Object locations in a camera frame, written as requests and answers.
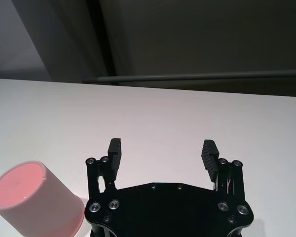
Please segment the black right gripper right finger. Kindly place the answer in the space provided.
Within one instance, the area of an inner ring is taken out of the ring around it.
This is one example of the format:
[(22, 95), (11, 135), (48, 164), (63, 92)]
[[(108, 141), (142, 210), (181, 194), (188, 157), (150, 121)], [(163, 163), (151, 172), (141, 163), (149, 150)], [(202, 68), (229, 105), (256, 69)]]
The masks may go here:
[(219, 155), (215, 142), (204, 140), (201, 158), (214, 184), (213, 190), (222, 195), (231, 195), (244, 200), (243, 163), (239, 160), (228, 162)]

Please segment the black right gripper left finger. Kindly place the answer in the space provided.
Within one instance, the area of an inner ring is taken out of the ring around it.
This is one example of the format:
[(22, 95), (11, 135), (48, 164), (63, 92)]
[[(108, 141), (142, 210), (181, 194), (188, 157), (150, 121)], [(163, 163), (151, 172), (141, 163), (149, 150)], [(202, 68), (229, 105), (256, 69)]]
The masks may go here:
[(121, 161), (121, 139), (112, 138), (108, 148), (108, 154), (99, 160), (88, 158), (85, 161), (87, 168), (88, 196), (94, 198), (100, 193), (99, 177), (105, 183), (105, 192), (117, 190), (115, 181)]

